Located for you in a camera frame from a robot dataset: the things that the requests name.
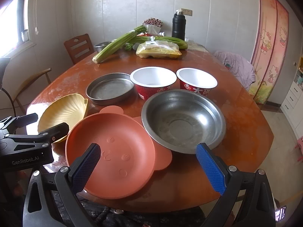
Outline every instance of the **metal bowl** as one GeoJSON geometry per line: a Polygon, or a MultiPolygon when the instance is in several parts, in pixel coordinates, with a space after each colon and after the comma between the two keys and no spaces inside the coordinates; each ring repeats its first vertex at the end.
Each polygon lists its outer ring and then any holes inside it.
{"type": "Polygon", "coordinates": [[[129,97],[134,83],[129,74],[110,73],[92,81],[86,89],[89,99],[98,105],[112,105],[129,97]]]}
{"type": "Polygon", "coordinates": [[[211,100],[183,89],[154,94],[143,105],[141,116],[154,140],[180,153],[195,154],[201,142],[213,149],[226,131],[225,118],[211,100]]]}
{"type": "Polygon", "coordinates": [[[107,45],[109,45],[110,43],[112,43],[114,40],[112,41],[109,41],[109,42],[103,42],[103,43],[100,43],[100,44],[96,44],[94,47],[96,49],[96,51],[98,53],[100,53],[107,45]]]}

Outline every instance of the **plastic bag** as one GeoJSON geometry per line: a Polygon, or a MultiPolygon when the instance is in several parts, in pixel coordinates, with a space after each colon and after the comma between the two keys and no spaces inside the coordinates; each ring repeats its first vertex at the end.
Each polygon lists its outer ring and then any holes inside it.
{"type": "Polygon", "coordinates": [[[155,37],[151,37],[151,41],[146,41],[138,46],[136,55],[140,58],[152,56],[161,59],[176,59],[182,54],[178,45],[167,41],[155,41],[155,37]]]}

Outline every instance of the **blue textured pad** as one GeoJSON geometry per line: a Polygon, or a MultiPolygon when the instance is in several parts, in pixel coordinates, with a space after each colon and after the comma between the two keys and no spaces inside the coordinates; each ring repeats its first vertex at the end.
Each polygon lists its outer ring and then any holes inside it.
{"type": "Polygon", "coordinates": [[[101,148],[99,145],[96,145],[84,158],[83,162],[74,173],[74,176],[72,178],[72,192],[74,194],[81,192],[84,189],[100,157],[101,148]]]}
{"type": "Polygon", "coordinates": [[[199,144],[196,148],[196,156],[213,189],[223,195],[226,189],[225,177],[201,144],[199,144]]]}

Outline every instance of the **pink toy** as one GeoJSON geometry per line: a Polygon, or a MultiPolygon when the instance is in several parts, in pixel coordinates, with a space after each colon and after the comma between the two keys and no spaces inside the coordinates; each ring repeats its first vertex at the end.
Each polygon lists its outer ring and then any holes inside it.
{"type": "Polygon", "coordinates": [[[303,150],[302,150],[302,147],[303,147],[303,136],[298,139],[297,145],[294,148],[297,148],[297,147],[300,147],[300,150],[301,150],[301,153],[302,153],[302,156],[298,159],[298,161],[300,161],[301,159],[303,159],[303,150]]]}

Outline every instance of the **table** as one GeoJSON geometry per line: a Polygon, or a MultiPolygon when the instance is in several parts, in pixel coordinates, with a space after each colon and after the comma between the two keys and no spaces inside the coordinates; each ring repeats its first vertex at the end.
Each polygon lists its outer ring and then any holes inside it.
{"type": "MultiPolygon", "coordinates": [[[[134,51],[119,50],[102,64],[92,61],[96,53],[75,64],[46,87],[28,107],[27,113],[36,112],[40,117],[50,103],[71,93],[87,98],[86,87],[99,76],[113,72],[130,74],[145,66],[165,67],[173,72],[183,67],[193,67],[213,75],[218,85],[208,95],[221,109],[226,119],[226,135],[213,152],[225,163],[241,171],[254,172],[269,152],[273,133],[258,106],[238,80],[208,52],[182,51],[181,58],[165,60],[141,59],[134,51]]],[[[172,88],[179,88],[177,80],[172,88]]],[[[144,100],[134,94],[117,103],[131,117],[141,115],[144,100]]],[[[104,106],[89,101],[88,115],[97,113],[104,106]]],[[[27,126],[28,134],[37,134],[37,122],[27,126]]],[[[46,165],[49,172],[56,172],[66,165],[65,146],[53,145],[54,162],[46,165]]],[[[165,212],[190,208],[217,199],[220,195],[211,187],[195,155],[173,152],[172,163],[156,171],[150,181],[137,193],[123,199],[99,199],[81,192],[86,199],[112,208],[138,212],[165,212]]]]}

